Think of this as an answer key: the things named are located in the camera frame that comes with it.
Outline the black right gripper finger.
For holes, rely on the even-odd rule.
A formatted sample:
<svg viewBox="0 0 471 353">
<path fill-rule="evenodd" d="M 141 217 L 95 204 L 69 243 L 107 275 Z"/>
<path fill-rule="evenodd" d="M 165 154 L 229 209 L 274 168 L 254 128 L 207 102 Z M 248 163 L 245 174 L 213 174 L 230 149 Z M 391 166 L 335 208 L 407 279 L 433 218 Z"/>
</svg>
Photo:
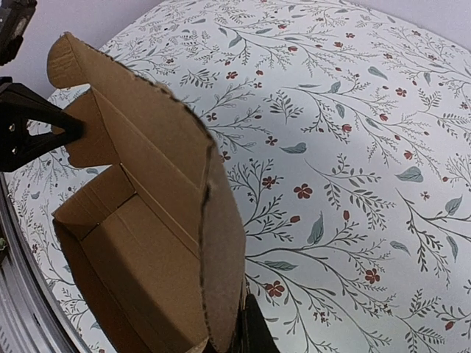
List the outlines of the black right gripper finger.
<svg viewBox="0 0 471 353">
<path fill-rule="evenodd" d="M 242 310 L 242 352 L 278 353 L 278 348 L 253 294 L 247 295 Z"/>
</svg>

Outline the brown cardboard paper box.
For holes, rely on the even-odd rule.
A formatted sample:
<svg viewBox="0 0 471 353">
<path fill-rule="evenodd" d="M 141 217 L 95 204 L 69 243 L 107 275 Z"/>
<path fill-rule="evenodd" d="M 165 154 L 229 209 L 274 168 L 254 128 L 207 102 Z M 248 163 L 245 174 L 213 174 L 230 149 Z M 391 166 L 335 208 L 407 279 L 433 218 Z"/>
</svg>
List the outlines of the brown cardboard paper box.
<svg viewBox="0 0 471 353">
<path fill-rule="evenodd" d="M 66 108 L 85 125 L 67 145 L 101 167 L 54 212 L 76 286 L 117 352 L 229 352 L 244 284 L 245 234 L 216 141 L 160 83 L 65 33 L 56 88 L 88 85 Z"/>
</svg>

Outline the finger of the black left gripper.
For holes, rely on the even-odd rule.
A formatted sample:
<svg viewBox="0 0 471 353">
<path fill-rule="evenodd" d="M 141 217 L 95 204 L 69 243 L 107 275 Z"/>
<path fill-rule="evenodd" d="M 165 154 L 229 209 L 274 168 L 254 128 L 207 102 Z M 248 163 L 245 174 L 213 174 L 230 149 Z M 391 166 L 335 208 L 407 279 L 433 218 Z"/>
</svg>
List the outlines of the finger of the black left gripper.
<svg viewBox="0 0 471 353">
<path fill-rule="evenodd" d="M 79 133 L 1 133 L 1 172 L 14 172 L 33 160 L 79 139 Z"/>
<path fill-rule="evenodd" d="M 17 82 L 1 83 L 1 136 L 9 142 L 30 139 L 28 121 L 39 121 L 61 129 L 65 141 L 82 137 L 84 124 L 64 110 L 48 102 L 25 85 Z"/>
</svg>

